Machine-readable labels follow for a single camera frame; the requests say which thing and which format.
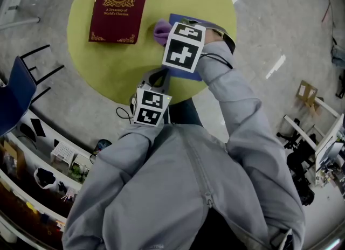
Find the purple cloth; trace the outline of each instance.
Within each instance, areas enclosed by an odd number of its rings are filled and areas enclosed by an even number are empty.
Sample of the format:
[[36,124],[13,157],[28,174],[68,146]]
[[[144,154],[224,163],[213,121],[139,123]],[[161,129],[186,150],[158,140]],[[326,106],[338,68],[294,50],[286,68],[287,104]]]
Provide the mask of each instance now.
[[173,26],[164,19],[160,19],[155,26],[153,31],[154,38],[163,47],[167,44],[168,36],[172,27]]

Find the desk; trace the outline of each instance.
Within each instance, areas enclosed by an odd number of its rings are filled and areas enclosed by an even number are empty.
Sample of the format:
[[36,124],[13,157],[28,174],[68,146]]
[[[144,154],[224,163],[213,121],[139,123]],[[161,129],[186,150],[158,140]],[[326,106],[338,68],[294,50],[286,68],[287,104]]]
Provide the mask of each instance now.
[[[161,67],[164,48],[153,38],[156,22],[171,13],[214,22],[236,39],[232,0],[146,0],[135,45],[89,43],[94,0],[74,0],[67,26],[68,50],[79,74],[105,97],[128,105],[144,73]],[[186,100],[206,87],[202,81],[171,78],[172,103]]]
[[315,102],[321,105],[323,108],[328,110],[334,117],[336,117],[335,122],[328,132],[323,136],[321,142],[316,145],[309,136],[287,115],[284,116],[284,119],[303,137],[303,139],[315,150],[315,170],[318,172],[320,168],[320,161],[323,158],[325,152],[332,144],[337,140],[337,132],[343,125],[344,114],[339,115],[334,109],[328,106],[326,103],[321,101],[319,98],[315,98]]

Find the white shelf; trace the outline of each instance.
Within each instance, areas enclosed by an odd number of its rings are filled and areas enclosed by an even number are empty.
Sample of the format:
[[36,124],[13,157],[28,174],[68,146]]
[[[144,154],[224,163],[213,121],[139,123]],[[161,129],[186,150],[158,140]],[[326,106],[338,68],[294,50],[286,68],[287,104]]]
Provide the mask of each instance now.
[[13,227],[9,222],[7,222],[6,219],[4,219],[2,216],[0,216],[0,222],[13,234],[15,234],[17,237],[19,237],[21,240],[32,246],[33,248],[37,250],[48,250],[48,248],[44,248],[40,245],[38,245],[36,242],[28,238],[26,235],[24,235],[22,232],[20,232],[17,228]]
[[46,137],[37,137],[37,140],[41,140],[45,142],[47,145],[53,147],[54,139],[58,140],[59,142],[63,143],[67,147],[73,149],[76,154],[80,154],[84,157],[89,158],[91,156],[91,153],[88,153],[86,150],[82,149],[81,147],[77,146],[76,144],[72,143],[67,138],[63,137],[63,135],[56,132],[54,129],[52,129],[50,126],[48,126],[44,121],[42,121],[39,117],[37,117],[32,111],[28,110],[25,115],[21,118],[19,123],[25,123],[27,124],[32,130],[34,130],[31,119],[39,119],[43,128],[43,131],[46,135]]
[[14,183],[10,177],[7,176],[1,169],[0,169],[0,177],[3,179],[8,186],[11,187],[16,193],[18,193],[21,197],[23,197],[27,202],[30,202],[36,210],[48,215],[51,218],[60,220],[63,223],[66,223],[67,218],[53,212],[46,206],[42,205],[40,202],[36,201],[33,197],[29,196],[26,192],[24,192],[16,183]]
[[52,172],[56,178],[63,182],[65,186],[72,187],[77,191],[80,191],[81,184],[73,179],[69,178],[68,176],[64,175],[63,173],[59,172],[46,162],[44,162],[40,157],[38,157],[35,153],[33,153],[26,145],[24,145],[12,132],[7,133],[7,137],[11,140],[14,144],[16,144],[24,153],[26,163],[28,165],[34,164],[35,168],[41,167],[47,171]]

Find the cardboard box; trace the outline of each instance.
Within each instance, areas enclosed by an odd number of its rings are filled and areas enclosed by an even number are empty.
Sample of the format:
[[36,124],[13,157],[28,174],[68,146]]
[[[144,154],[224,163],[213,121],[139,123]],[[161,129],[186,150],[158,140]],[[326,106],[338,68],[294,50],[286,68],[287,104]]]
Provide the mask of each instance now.
[[4,141],[3,146],[0,144],[0,151],[2,152],[2,154],[4,154],[5,152],[9,153],[12,159],[15,160],[15,165],[17,166],[16,177],[18,179],[21,179],[24,171],[26,170],[26,161],[23,151],[18,148],[18,146],[13,142],[8,143],[7,141]]
[[303,80],[301,81],[301,84],[297,90],[296,97],[308,104],[309,106],[312,106],[317,92],[317,88]]

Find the hand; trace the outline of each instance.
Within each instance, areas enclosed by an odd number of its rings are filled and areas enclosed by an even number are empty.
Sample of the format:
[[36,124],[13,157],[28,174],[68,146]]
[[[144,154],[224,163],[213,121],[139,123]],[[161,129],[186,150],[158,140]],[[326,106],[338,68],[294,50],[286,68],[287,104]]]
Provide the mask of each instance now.
[[205,45],[215,41],[223,41],[222,37],[212,29],[206,29]]

